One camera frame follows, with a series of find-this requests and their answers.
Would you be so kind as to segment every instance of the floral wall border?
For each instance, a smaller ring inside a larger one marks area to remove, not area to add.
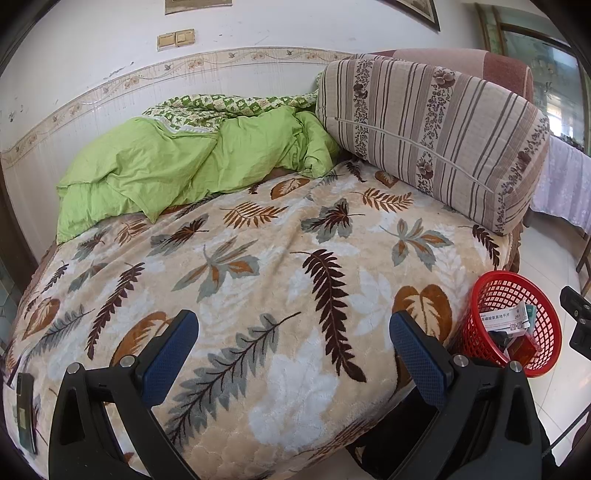
[[[6,170],[16,165],[35,146],[72,120],[93,111],[109,100],[153,85],[162,80],[183,77],[195,72],[207,72],[227,66],[254,63],[276,63],[280,61],[323,65],[333,60],[344,59],[350,55],[350,53],[341,51],[321,50],[318,48],[243,47],[197,53],[150,65],[105,82],[56,110],[31,129],[12,148],[1,152],[2,168]]]

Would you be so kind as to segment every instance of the beige blanket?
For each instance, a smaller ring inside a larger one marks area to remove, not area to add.
[[[505,265],[511,241],[354,161],[324,179],[292,174],[179,208],[155,225],[142,214],[105,220],[62,245],[23,299],[7,366],[35,377],[39,452],[24,455],[47,477],[68,364],[138,353],[190,309],[199,338],[156,418],[203,479],[286,478],[405,396],[392,311],[407,309],[448,343],[471,286]],[[4,405],[18,444],[14,387],[4,386]]]

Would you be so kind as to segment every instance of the metal screw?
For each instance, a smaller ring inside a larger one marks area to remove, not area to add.
[[[467,367],[470,361],[464,355],[455,355],[453,357],[453,362],[459,367]]]
[[[78,362],[74,362],[73,364],[68,365],[66,368],[66,372],[69,374],[75,374],[80,369],[80,364]]]
[[[509,368],[511,368],[516,374],[523,370],[521,364],[516,360],[509,362]]]
[[[120,361],[119,365],[122,367],[128,368],[131,367],[135,362],[135,357],[133,355],[125,355]]]

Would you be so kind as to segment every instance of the red plastic basket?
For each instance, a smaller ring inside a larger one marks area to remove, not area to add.
[[[560,322],[548,297],[527,278],[515,273],[492,271],[478,279],[454,350],[504,367],[509,360],[489,337],[480,319],[480,312],[512,307],[521,300],[537,307],[534,337],[542,349],[524,365],[524,372],[528,377],[544,375],[554,366],[560,355]]]

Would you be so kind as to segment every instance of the basket rim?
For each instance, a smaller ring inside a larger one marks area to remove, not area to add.
[[[556,364],[558,357],[560,356],[560,351],[562,349],[562,327],[560,326],[560,321],[558,319],[558,314],[556,313],[556,309],[552,302],[548,299],[546,294],[541,291],[535,284],[533,284],[529,279],[513,272],[507,272],[502,270],[493,270],[490,272],[485,273],[482,275],[472,288],[472,295],[470,296],[470,312],[472,314],[472,321],[476,326],[476,330],[478,334],[484,338],[487,345],[492,348],[493,356],[495,359],[501,363],[501,365],[506,366],[509,363],[507,357],[499,350],[499,348],[494,344],[491,337],[488,335],[488,332],[484,328],[484,324],[480,319],[480,311],[478,310],[478,294],[482,290],[482,287],[487,283],[490,283],[493,280],[505,280],[505,281],[515,281],[518,280],[522,286],[526,287],[537,299],[540,303],[544,302],[544,310],[548,313],[548,317],[550,319],[550,323],[552,324],[553,333],[554,333],[554,348],[550,355],[550,358],[540,368],[528,368],[527,366],[523,365],[523,370],[527,377],[540,377],[548,371],[552,369],[552,367]]]

